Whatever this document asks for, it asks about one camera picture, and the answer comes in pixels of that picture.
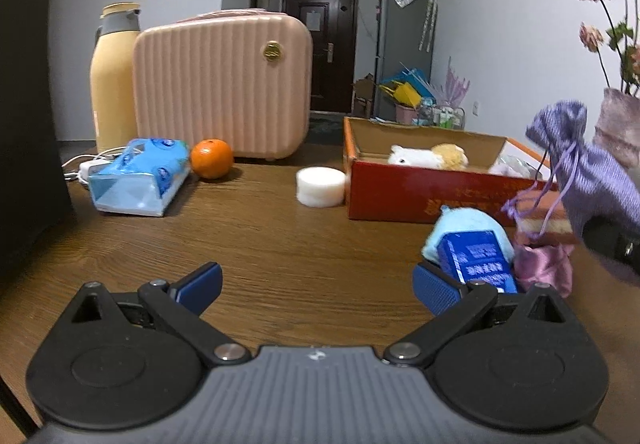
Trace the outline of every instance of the open box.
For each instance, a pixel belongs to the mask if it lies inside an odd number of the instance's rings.
[[[448,171],[386,163],[392,145],[430,149],[453,143],[465,150],[469,166]],[[344,170],[349,218],[433,223],[441,206],[472,207],[485,211],[503,225],[513,220],[500,211],[519,190],[533,185],[529,179],[489,175],[500,155],[514,155],[533,167],[542,157],[513,139],[495,135],[376,123],[356,117],[344,119]],[[548,179],[550,170],[540,170]]]

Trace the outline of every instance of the yellow bag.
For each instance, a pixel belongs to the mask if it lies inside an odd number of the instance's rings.
[[[422,97],[418,94],[418,91],[408,82],[399,83],[395,90],[385,87],[384,85],[380,85],[380,88],[387,92],[398,103],[406,105],[407,107],[415,109],[422,101]]]

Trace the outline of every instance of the yellow plush toy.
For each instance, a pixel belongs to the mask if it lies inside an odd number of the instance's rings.
[[[441,169],[463,169],[469,164],[465,151],[458,145],[436,145],[431,151],[442,157]]]

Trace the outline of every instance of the brown door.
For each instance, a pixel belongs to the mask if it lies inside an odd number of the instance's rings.
[[[283,0],[314,39],[311,110],[351,112],[358,0]]]

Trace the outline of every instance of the gray gripper base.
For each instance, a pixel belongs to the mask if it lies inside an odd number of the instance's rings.
[[[370,347],[263,347],[212,371],[174,414],[146,427],[90,433],[48,424],[29,444],[603,444],[589,427],[515,435],[448,408],[415,368]]]

